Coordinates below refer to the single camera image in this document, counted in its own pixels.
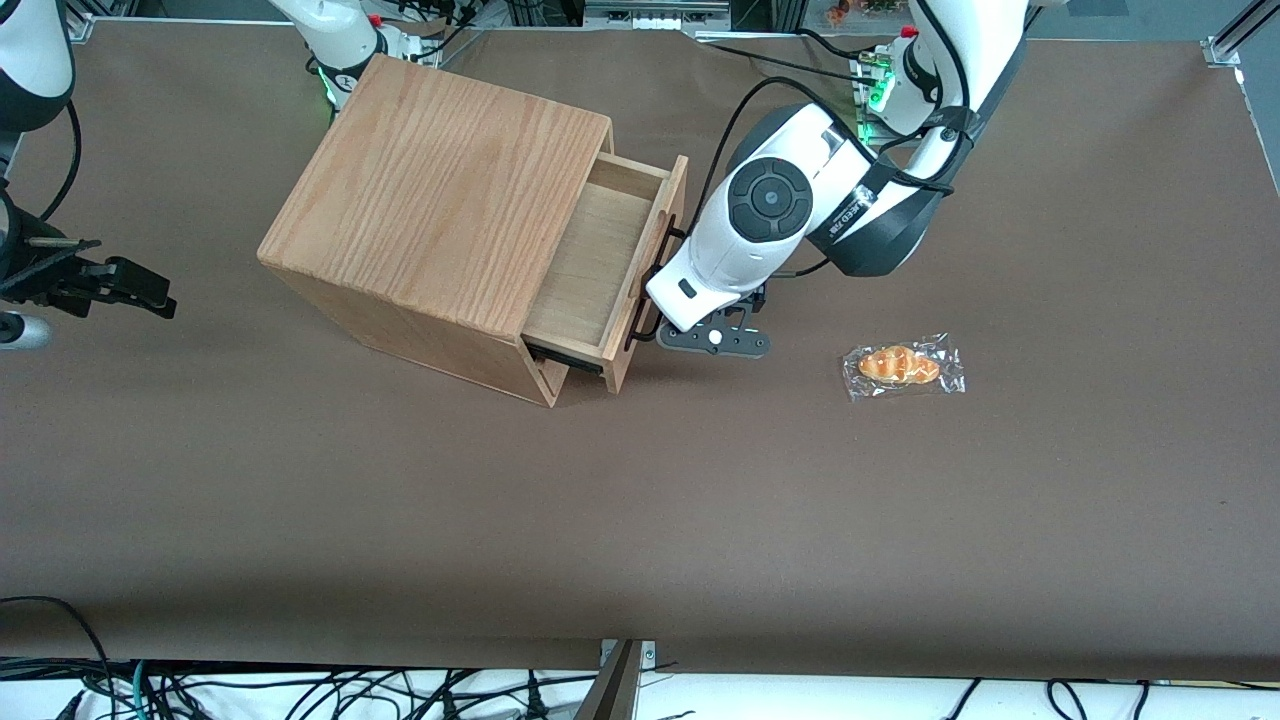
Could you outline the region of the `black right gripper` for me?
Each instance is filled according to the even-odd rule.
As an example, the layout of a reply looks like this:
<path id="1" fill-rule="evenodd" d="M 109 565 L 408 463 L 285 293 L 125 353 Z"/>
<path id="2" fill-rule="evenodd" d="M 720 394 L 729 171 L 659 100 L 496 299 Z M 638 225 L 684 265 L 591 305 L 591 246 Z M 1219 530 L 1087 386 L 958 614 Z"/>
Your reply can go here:
<path id="1" fill-rule="evenodd" d="M 169 299 L 168 278 L 125 258 L 91 263 L 79 254 L 100 246 L 99 240 L 69 238 L 18 208 L 6 191 L 1 192 L 1 199 L 4 301 L 60 306 L 61 311 L 81 319 L 90 316 L 95 304 L 137 307 L 165 320 L 175 316 L 177 301 Z M 96 290 L 82 283 L 83 269 L 86 281 Z"/>

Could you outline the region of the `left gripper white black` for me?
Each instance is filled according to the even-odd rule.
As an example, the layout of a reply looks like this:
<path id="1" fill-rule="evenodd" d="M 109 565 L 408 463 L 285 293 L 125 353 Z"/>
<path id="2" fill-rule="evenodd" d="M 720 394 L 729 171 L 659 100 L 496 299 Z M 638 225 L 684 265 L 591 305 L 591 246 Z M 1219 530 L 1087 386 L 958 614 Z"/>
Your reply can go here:
<path id="1" fill-rule="evenodd" d="M 645 291 L 678 331 L 690 331 L 727 306 L 731 325 L 750 325 L 767 304 L 768 284 L 762 283 L 774 270 L 774 242 L 695 234 L 645 283 Z"/>

